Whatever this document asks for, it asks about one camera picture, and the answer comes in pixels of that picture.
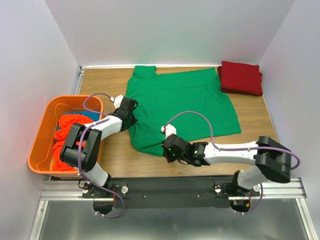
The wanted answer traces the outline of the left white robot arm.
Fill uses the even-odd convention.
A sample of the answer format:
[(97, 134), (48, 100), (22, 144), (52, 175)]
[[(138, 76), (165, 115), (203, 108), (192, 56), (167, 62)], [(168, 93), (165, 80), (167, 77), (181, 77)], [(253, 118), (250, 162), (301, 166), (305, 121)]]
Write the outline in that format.
[(127, 130), (138, 120), (134, 110), (138, 102), (132, 98), (117, 96), (111, 100), (115, 110), (92, 123), (71, 125), (60, 152), (60, 160), (78, 170), (78, 173), (91, 184), (93, 191), (101, 198), (112, 190), (112, 177), (98, 163), (101, 141)]

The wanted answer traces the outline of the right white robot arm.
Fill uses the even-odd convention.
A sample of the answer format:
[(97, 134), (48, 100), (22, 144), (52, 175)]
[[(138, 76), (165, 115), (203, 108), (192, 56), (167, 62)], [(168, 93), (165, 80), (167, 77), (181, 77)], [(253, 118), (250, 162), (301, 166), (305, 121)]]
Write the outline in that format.
[(291, 151), (268, 136), (243, 144), (189, 143), (171, 134), (162, 142), (168, 163), (184, 161), (194, 167), (215, 164), (246, 164), (248, 169), (234, 173), (230, 191), (241, 196), (266, 181), (286, 184), (291, 180)]

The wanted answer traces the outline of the green t shirt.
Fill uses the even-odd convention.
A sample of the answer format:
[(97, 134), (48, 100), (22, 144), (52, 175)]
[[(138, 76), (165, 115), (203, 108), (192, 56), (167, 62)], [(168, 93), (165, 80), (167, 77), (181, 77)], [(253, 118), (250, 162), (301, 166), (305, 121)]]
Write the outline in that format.
[(155, 66), (138, 65), (126, 88), (127, 98), (138, 102), (137, 123), (128, 129), (132, 146), (161, 157), (161, 127), (179, 113), (172, 125), (186, 141), (240, 134), (235, 108), (214, 68), (157, 74)]

